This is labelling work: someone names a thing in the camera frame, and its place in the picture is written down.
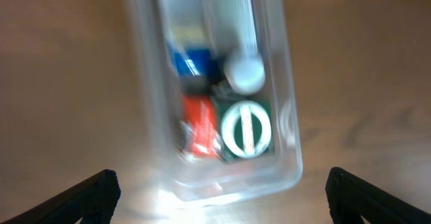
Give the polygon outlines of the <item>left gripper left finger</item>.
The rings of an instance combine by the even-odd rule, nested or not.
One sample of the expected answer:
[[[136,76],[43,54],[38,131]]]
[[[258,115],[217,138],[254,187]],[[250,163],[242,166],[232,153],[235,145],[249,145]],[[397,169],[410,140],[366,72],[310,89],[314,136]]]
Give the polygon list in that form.
[[[3,223],[110,223],[120,197],[116,172],[102,170]]]

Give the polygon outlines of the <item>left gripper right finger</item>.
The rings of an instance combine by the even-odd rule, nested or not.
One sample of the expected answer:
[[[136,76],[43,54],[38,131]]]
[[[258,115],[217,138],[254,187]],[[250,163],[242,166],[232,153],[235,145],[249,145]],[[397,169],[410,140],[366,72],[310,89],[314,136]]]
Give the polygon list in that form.
[[[429,213],[340,167],[331,168],[325,192],[334,223],[430,224]]]

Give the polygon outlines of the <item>red orange medicine box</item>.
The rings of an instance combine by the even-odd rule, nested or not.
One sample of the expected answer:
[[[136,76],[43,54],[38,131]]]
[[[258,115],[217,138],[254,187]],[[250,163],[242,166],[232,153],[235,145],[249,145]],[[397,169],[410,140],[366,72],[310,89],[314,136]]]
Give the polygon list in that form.
[[[182,96],[183,117],[180,129],[184,143],[180,152],[186,158],[218,159],[221,136],[218,132],[218,115],[208,96]]]

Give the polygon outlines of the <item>green square box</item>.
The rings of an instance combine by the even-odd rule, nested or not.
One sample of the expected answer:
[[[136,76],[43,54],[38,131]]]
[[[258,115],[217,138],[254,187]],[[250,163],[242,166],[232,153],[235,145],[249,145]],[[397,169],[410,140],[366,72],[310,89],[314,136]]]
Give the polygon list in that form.
[[[222,161],[230,163],[275,153],[268,101],[213,98],[212,103],[218,116]]]

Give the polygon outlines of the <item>dark bottle white cap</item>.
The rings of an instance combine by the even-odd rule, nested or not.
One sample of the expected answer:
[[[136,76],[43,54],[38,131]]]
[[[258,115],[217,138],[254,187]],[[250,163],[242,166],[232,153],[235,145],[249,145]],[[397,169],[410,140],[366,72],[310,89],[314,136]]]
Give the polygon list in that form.
[[[211,89],[219,98],[236,100],[250,97],[265,85],[265,66],[259,53],[236,51],[222,57],[218,66],[222,79]]]

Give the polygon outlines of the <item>clear plastic container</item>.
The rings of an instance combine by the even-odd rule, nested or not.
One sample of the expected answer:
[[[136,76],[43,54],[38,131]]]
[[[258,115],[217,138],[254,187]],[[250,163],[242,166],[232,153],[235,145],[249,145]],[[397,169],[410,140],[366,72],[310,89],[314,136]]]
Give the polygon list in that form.
[[[219,98],[211,87],[222,75],[212,47],[211,75],[181,78],[172,66],[158,0],[129,0],[133,37],[150,141],[161,171],[166,200],[185,209],[227,204],[273,194],[295,186],[303,163],[282,0],[252,0],[259,54],[266,81],[257,94],[236,100],[268,101],[275,153],[226,163],[218,159],[186,158],[180,148],[184,134],[182,96]]]

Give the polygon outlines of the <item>blue medicine box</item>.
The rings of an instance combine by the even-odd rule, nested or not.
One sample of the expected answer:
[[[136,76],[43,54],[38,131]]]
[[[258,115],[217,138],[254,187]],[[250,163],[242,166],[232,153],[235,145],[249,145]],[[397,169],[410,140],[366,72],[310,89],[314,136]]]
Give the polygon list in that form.
[[[209,0],[158,0],[169,57],[181,78],[204,79],[213,67]]]

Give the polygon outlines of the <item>white green medicine box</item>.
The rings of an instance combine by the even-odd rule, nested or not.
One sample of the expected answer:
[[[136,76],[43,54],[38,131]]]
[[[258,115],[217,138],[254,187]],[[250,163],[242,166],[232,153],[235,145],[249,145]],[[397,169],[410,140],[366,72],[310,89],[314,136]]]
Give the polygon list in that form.
[[[258,57],[252,0],[207,0],[209,36],[217,56]]]

